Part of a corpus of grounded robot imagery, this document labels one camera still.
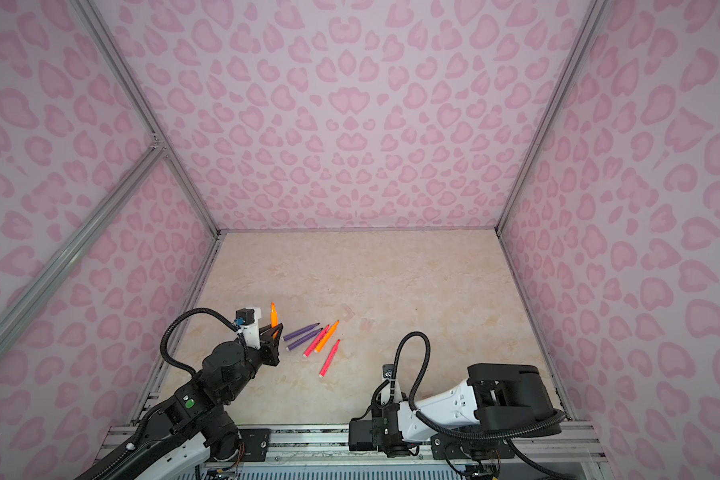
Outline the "diagonal aluminium frame bar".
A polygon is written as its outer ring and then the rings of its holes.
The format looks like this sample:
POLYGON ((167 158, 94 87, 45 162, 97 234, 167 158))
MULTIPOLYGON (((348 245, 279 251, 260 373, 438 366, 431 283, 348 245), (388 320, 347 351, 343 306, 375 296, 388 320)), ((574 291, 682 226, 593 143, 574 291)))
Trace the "diagonal aluminium frame bar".
POLYGON ((0 362, 48 300, 98 241, 164 156, 166 144, 155 142, 56 251, 0 316, 0 362))

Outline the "right corner aluminium post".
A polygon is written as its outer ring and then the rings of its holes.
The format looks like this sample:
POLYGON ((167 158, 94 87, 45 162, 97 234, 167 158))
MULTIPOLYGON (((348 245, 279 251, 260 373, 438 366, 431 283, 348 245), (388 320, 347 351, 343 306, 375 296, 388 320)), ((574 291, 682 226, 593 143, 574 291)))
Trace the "right corner aluminium post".
POLYGON ((572 49, 554 83, 554 88, 543 110, 530 145, 526 150, 525 157, 521 162, 518 175, 510 189, 507 203, 499 217, 495 228, 495 233, 499 239, 501 239, 508 230, 510 217, 519 202, 520 194, 527 183, 531 170, 541 154, 547 137, 553 132, 555 122, 575 84, 577 75, 584 64, 586 56, 592 49, 603 23, 607 21, 610 10, 612 9, 612 4, 612 1, 595 0, 591 1, 588 5, 581 28, 574 38, 572 49))

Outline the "clear pen cap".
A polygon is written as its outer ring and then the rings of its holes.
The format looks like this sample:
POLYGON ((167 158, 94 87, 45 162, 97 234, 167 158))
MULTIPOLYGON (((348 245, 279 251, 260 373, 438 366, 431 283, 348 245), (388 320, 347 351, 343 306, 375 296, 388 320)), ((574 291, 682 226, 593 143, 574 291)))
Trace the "clear pen cap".
POLYGON ((341 307, 343 309, 343 319, 345 321, 351 321, 355 317, 354 310, 347 304, 342 304, 341 307))
POLYGON ((360 330, 366 331, 366 332, 371 331, 374 324, 375 324, 374 319, 362 318, 361 322, 360 322, 360 330))

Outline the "orange marker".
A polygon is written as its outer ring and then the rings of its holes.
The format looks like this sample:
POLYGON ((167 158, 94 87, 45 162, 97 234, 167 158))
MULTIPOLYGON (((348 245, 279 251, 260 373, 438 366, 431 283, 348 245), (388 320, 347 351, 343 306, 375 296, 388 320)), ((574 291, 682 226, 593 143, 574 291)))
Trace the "orange marker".
POLYGON ((278 325, 279 325, 279 317, 278 317, 277 307, 276 307, 276 304, 274 302, 272 302, 271 308, 270 308, 270 326, 271 326, 271 330, 272 330, 272 336, 274 338, 276 338, 278 335, 278 332, 276 331, 278 325))
POLYGON ((337 327, 339 326, 339 324, 340 324, 340 320, 337 320, 334 324, 332 324, 332 325, 329 327, 329 329, 328 329, 328 331, 326 332, 326 334, 322 337, 322 339, 320 340, 320 342, 319 342, 319 343, 317 344, 317 346, 315 347, 315 352, 319 353, 319 352, 321 352, 321 351, 323 350, 323 348, 324 348, 325 345, 327 344, 328 340, 331 338, 331 336, 332 336, 332 335, 334 334, 334 332, 336 331, 336 329, 337 329, 337 327))

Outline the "upper purple marker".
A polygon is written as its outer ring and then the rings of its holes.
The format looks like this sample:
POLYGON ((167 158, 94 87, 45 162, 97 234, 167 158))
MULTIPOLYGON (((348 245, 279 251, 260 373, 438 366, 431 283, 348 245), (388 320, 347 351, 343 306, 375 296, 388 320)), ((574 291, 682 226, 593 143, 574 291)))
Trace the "upper purple marker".
POLYGON ((290 332, 290 333, 288 333, 288 334, 285 334, 285 335, 283 336, 283 340, 284 340, 284 341, 291 340, 291 339, 293 339, 293 338, 298 337, 299 335, 303 335, 303 334, 305 334, 305 333, 308 333, 308 332, 312 331, 313 329, 315 329, 315 328, 318 327, 318 326, 320 326, 320 323, 319 323, 319 322, 313 323, 313 324, 309 324, 309 325, 304 326, 304 327, 302 327, 302 328, 299 328, 299 329, 297 329, 297 330, 295 330, 295 331, 292 331, 292 332, 290 332))

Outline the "orange marker in group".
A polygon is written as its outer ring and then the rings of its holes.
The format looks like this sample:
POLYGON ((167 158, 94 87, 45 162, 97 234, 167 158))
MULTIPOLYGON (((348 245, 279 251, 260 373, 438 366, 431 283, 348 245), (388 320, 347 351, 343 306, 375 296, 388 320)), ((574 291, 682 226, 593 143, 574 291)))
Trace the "orange marker in group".
POLYGON ((321 352, 321 351, 323 350, 323 348, 324 348, 325 345, 327 344, 328 340, 331 338, 331 336, 332 336, 332 335, 334 334, 334 332, 336 331, 336 329, 337 329, 337 327, 339 326, 339 324, 340 324, 340 320, 337 320, 334 324, 332 324, 332 325, 329 327, 329 329, 328 329, 328 331, 326 332, 326 334, 322 337, 322 339, 320 340, 320 342, 319 342, 319 343, 317 344, 317 346, 315 347, 315 352, 319 353, 319 352, 321 352))

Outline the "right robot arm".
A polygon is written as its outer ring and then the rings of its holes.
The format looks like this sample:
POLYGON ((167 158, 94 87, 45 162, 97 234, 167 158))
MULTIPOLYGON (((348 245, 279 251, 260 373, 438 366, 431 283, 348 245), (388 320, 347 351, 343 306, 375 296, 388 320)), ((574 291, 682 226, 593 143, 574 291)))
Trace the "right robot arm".
POLYGON ((565 414, 552 405, 534 366, 474 364, 456 386, 413 402, 393 378, 393 365, 385 364, 382 372, 369 411, 349 422, 351 452, 407 457, 429 444, 436 459, 447 453, 484 459, 508 439, 562 432, 565 414))

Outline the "lower purple marker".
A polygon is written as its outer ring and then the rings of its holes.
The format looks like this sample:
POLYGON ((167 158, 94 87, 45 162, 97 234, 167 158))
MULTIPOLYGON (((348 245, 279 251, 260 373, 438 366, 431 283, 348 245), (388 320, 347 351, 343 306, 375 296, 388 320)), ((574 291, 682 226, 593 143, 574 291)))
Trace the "lower purple marker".
POLYGON ((316 338, 321 332, 322 332, 322 329, 317 329, 317 330, 314 330, 314 331, 311 331, 311 332, 307 333, 307 334, 304 335, 303 337, 301 337, 301 338, 299 338, 299 339, 297 339, 297 340, 294 340, 293 342, 291 342, 290 344, 288 344, 288 345, 287 345, 287 350, 288 350, 288 351, 292 351, 292 350, 296 349, 297 347, 305 344, 306 342, 312 341, 312 340, 313 340, 314 338, 316 338))

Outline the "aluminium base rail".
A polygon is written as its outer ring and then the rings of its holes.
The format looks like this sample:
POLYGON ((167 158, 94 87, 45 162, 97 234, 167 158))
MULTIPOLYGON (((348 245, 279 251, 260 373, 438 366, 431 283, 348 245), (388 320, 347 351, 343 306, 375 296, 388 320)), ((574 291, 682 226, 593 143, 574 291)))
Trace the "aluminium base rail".
POLYGON ((576 479, 612 479, 614 473, 587 422, 569 421, 560 434, 517 439, 521 456, 506 446, 477 462, 451 440, 425 442, 407 457, 353 451, 345 424, 244 425, 240 460, 210 459, 197 437, 140 473, 142 479, 461 479, 484 467, 491 479, 542 479, 522 456, 576 479))

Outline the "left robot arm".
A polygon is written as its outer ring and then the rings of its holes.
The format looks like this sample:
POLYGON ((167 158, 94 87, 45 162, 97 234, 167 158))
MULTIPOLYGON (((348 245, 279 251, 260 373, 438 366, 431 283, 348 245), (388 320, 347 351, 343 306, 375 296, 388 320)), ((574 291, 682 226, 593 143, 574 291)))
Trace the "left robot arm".
POLYGON ((263 366, 279 364, 283 327, 259 332, 257 349, 243 340, 217 345, 202 368, 168 399, 154 405, 135 431, 81 479, 175 479, 211 462, 263 462, 269 429, 241 429, 226 407, 263 366))

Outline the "left corner aluminium post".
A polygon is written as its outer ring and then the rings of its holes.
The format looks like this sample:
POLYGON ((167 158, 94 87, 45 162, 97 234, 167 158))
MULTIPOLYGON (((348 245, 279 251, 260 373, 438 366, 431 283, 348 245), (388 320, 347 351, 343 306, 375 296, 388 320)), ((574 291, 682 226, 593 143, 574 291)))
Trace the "left corner aluminium post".
POLYGON ((121 49, 117 45, 114 34, 104 21, 97 5, 94 1, 89 0, 70 1, 70 5, 79 16, 83 27, 91 36, 92 41, 108 64, 123 93, 146 127, 147 132, 153 138, 156 145, 161 147, 165 152, 164 156, 168 167, 187 196, 190 205, 209 231, 211 237, 218 240, 221 237, 221 229, 212 218, 210 210, 203 201, 199 190, 192 182, 187 169, 182 164, 172 143, 168 139, 168 135, 160 124, 154 108, 147 99, 145 91, 128 65, 121 49))

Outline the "pink marker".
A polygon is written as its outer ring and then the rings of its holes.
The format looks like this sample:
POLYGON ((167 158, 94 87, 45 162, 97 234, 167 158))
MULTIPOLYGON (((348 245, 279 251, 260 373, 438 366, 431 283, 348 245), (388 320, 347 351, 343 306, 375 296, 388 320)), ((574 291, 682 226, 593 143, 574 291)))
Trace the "pink marker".
POLYGON ((320 333, 312 340, 312 342, 309 344, 309 346, 306 348, 306 350, 303 353, 304 358, 308 358, 317 348, 317 346, 320 344, 322 339, 327 335, 327 333, 330 331, 331 326, 326 325, 320 333))
POLYGON ((337 341, 333 344, 333 346, 332 346, 332 348, 331 348, 331 350, 330 350, 327 358, 325 359, 325 362, 323 363, 323 365, 322 365, 322 367, 321 367, 321 370, 319 371, 319 377, 320 377, 320 378, 324 378, 324 377, 326 376, 326 374, 327 374, 327 372, 328 372, 328 370, 329 370, 329 368, 330 368, 330 366, 331 366, 331 364, 332 364, 332 361, 333 361, 333 359, 335 358, 336 353, 337 353, 338 350, 339 350, 340 343, 341 343, 341 340, 337 340, 337 341))

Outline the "corner aluminium post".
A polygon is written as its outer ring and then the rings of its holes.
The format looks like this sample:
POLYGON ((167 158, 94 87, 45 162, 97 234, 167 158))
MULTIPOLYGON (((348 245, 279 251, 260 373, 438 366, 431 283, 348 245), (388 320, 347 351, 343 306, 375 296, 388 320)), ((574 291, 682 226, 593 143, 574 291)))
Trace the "corner aluminium post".
POLYGON ((588 5, 581 28, 574 38, 572 49, 554 83, 554 88, 543 110, 530 145, 526 150, 525 157, 521 162, 518 175, 510 189, 507 203, 499 217, 495 228, 495 233, 499 239, 501 239, 508 230, 510 217, 519 202, 520 194, 527 183, 531 170, 541 154, 547 137, 553 132, 555 122, 575 84, 577 75, 584 64, 586 56, 592 49, 603 23, 607 21, 610 10, 612 9, 612 4, 612 1, 595 0, 591 1, 588 5))
POLYGON ((187 196, 190 205, 209 231, 211 237, 218 240, 221 237, 221 229, 212 218, 210 210, 203 201, 199 190, 192 182, 187 169, 182 164, 172 143, 168 139, 168 135, 160 124, 154 108, 147 99, 145 91, 128 65, 121 49, 117 45, 114 34, 104 21, 97 5, 94 1, 89 0, 70 1, 70 5, 79 16, 83 27, 91 36, 92 41, 108 64, 123 93, 146 127, 147 132, 153 138, 156 145, 161 147, 165 152, 164 156, 168 167, 187 196))

